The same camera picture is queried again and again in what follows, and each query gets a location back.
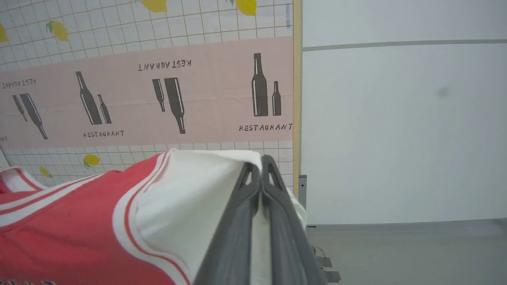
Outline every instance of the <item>grid pattern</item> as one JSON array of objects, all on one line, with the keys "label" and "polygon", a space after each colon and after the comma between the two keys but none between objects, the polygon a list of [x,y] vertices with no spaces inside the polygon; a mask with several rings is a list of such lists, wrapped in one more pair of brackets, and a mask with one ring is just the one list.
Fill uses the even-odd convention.
[{"label": "grid pattern", "polygon": [[[2,149],[11,166],[20,166],[37,181],[52,186],[82,177],[104,173],[108,170],[125,170],[132,164],[164,153],[179,150],[253,150],[261,155],[272,156],[285,185],[293,189],[293,146],[292,140],[209,142],[195,144],[142,145],[142,146],[99,146],[86,148],[38,148]],[[87,154],[100,158],[96,166],[86,168],[83,159]],[[44,167],[53,177],[43,176]]]},{"label": "grid pattern", "polygon": [[[0,0],[0,70],[139,50],[285,37],[293,34],[293,0],[257,0],[245,16],[229,1],[167,0],[167,13],[136,0]],[[69,41],[46,31],[63,23]]]}]

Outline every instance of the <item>yellow lemon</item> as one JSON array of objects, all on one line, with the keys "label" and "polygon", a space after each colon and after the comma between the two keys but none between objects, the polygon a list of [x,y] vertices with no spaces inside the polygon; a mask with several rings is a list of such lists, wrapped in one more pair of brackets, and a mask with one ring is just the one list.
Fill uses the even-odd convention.
[{"label": "yellow lemon", "polygon": [[44,175],[45,177],[49,177],[49,178],[53,177],[51,175],[51,173],[49,173],[49,171],[47,169],[45,169],[44,167],[39,166],[39,170],[41,171],[42,175]]},{"label": "yellow lemon", "polygon": [[0,42],[8,42],[9,38],[7,37],[7,34],[5,33],[4,26],[2,23],[0,23]]},{"label": "yellow lemon", "polygon": [[55,37],[57,39],[68,42],[67,29],[62,23],[58,21],[49,21],[46,24],[46,30],[48,30],[50,33],[55,34]]},{"label": "yellow lemon", "polygon": [[167,0],[141,0],[141,3],[146,7],[146,9],[152,12],[167,13],[166,1]]},{"label": "yellow lemon", "polygon": [[85,159],[83,159],[83,165],[88,168],[90,166],[95,166],[95,165],[98,165],[98,163],[100,162],[100,158],[94,156],[93,154],[87,154],[85,156]]},{"label": "yellow lemon", "polygon": [[236,6],[238,10],[245,14],[255,16],[257,10],[256,0],[236,0]]}]

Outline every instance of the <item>bottle illustration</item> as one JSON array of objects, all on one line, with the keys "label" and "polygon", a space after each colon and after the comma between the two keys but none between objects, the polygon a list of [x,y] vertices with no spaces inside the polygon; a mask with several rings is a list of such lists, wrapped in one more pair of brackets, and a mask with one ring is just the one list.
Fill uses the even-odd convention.
[{"label": "bottle illustration", "polygon": [[14,98],[14,102],[16,103],[16,107],[18,107],[19,112],[23,116],[23,119],[25,119],[25,122],[28,122],[28,120],[26,119],[26,116],[25,116],[25,110],[23,109],[23,106],[19,102],[18,96],[17,95],[12,95],[12,97]]},{"label": "bottle illustration", "polygon": [[275,81],[275,87],[273,92],[273,116],[281,116],[282,115],[282,103],[280,92],[278,91],[278,81]]},{"label": "bottle illustration", "polygon": [[183,122],[185,108],[183,107],[182,92],[179,88],[178,78],[165,78],[164,82],[171,112],[178,123],[179,133],[183,134],[185,133],[185,124]]},{"label": "bottle illustration", "polygon": [[162,91],[162,84],[160,83],[160,79],[153,79],[153,88],[155,88],[155,95],[157,96],[157,100],[160,104],[160,108],[162,112],[165,112],[164,106],[164,91]]},{"label": "bottle illustration", "polygon": [[25,105],[25,109],[28,112],[28,115],[30,116],[30,118],[32,119],[32,122],[35,124],[35,126],[37,126],[37,128],[39,128],[39,131],[41,132],[42,137],[44,139],[48,139],[48,136],[46,135],[46,132],[45,132],[44,128],[42,127],[41,117],[39,116],[39,113],[37,112],[37,107],[35,107],[35,103],[31,99],[30,94],[28,94],[28,93],[20,94],[19,96],[21,97],[21,101],[23,101],[23,104]]},{"label": "bottle illustration", "polygon": [[81,72],[76,72],[76,76],[78,77],[79,88],[81,89],[81,101],[83,102],[83,106],[85,107],[86,114],[88,115],[88,119],[90,119],[90,123],[92,125],[100,125],[102,124],[102,120],[100,119],[100,114],[98,112],[97,104],[95,104],[95,100],[93,99],[93,95],[86,87],[86,83],[83,79],[83,75]]},{"label": "bottle illustration", "polygon": [[98,99],[100,100],[100,109],[102,110],[102,116],[104,117],[104,121],[106,124],[111,123],[111,117],[109,116],[109,110],[107,106],[104,104],[104,100],[102,100],[102,95],[98,94]]},{"label": "bottle illustration", "polygon": [[253,54],[252,101],[255,117],[268,115],[268,86],[262,73],[260,53]]}]

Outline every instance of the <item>red and white fabric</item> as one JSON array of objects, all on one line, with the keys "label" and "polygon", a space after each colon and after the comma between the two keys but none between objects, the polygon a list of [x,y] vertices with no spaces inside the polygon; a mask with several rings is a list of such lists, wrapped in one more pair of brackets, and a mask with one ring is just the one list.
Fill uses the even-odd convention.
[{"label": "red and white fabric", "polygon": [[[53,187],[0,168],[0,284],[190,285],[245,161],[262,168],[251,151],[169,151]],[[269,221],[258,213],[252,284],[269,284]]]}]

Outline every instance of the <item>wallpaper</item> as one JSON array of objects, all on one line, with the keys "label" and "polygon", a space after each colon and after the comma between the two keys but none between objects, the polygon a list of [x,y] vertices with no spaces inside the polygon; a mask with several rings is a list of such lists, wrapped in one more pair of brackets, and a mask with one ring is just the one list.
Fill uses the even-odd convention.
[{"label": "wallpaper", "polygon": [[292,1],[9,0],[0,24],[0,147],[41,183],[171,148],[251,149],[292,188],[292,40],[268,40],[292,37]]}]

